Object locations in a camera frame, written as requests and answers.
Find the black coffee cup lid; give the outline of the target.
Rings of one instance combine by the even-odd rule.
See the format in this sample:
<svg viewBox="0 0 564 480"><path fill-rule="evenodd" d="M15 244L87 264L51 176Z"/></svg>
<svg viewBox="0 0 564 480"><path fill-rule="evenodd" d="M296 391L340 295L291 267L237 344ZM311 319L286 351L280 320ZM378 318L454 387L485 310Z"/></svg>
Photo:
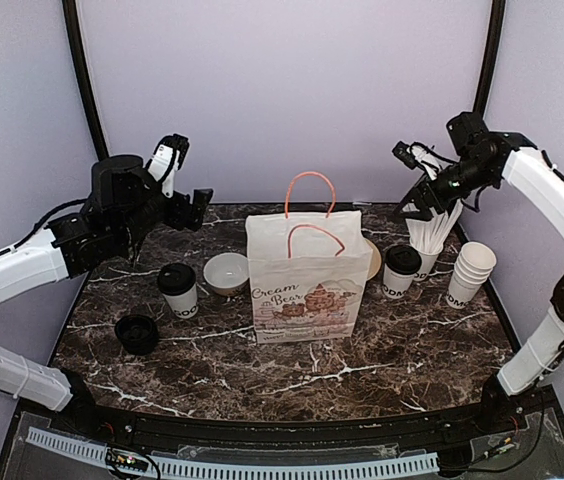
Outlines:
<svg viewBox="0 0 564 480"><path fill-rule="evenodd" d="M186 294L196 284L196 274L192 267L184 263L164 265L157 277L157 287L166 296Z"/></svg>

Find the white paper cup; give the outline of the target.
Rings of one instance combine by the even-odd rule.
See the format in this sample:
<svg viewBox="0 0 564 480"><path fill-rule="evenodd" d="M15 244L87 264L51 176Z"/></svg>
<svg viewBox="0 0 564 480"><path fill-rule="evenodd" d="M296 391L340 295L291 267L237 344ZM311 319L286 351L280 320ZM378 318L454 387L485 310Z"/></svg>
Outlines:
<svg viewBox="0 0 564 480"><path fill-rule="evenodd" d="M198 312L197 286L192 286L188 291L181 295L163 294L164 299L177 318L189 319Z"/></svg>
<svg viewBox="0 0 564 480"><path fill-rule="evenodd" d="M400 274L389 268L384 269L382 292L389 299L402 298L414 279L414 274Z"/></svg>

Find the cream bear paper bag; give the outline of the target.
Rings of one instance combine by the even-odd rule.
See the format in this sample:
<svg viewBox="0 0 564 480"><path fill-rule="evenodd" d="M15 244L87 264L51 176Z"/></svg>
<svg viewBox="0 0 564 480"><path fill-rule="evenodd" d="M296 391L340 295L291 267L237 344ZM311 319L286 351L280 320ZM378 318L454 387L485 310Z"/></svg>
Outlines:
<svg viewBox="0 0 564 480"><path fill-rule="evenodd" d="M359 211L336 212L336 190L324 212L289 210L245 221L250 298L256 341L276 344L349 337L355 327L372 260Z"/></svg>

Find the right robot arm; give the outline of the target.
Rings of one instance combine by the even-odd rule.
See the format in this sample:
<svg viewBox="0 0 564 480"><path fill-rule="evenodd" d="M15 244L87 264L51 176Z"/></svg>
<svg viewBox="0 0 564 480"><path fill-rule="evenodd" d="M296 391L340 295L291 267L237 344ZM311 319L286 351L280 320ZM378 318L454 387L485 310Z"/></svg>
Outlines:
<svg viewBox="0 0 564 480"><path fill-rule="evenodd" d="M475 112L462 112L446 124L456 159L443 158L420 142L398 142L393 155L421 177L395 209L409 220L430 221L449 213L469 196L508 184L520 192L564 241L564 175L546 152L517 132L489 129ZM553 289L545 318L520 350L497 373L508 397L522 394L564 359L564 274Z"/></svg>

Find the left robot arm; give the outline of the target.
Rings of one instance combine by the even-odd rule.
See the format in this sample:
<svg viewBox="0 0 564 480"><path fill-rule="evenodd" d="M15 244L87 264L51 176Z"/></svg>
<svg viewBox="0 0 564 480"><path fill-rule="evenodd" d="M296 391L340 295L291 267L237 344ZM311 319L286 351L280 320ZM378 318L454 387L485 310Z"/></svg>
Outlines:
<svg viewBox="0 0 564 480"><path fill-rule="evenodd" d="M174 191L171 180L182 152L170 160L143 162L117 155L93 165L91 192L72 201L75 212L52 209L31 233L0 250L0 304L39 286L78 277L120 257L134 260L146 236L159 224L176 230L201 228L213 192ZM92 406L78 375L50 368L0 346L0 391L51 411L82 436L103 427L102 412Z"/></svg>

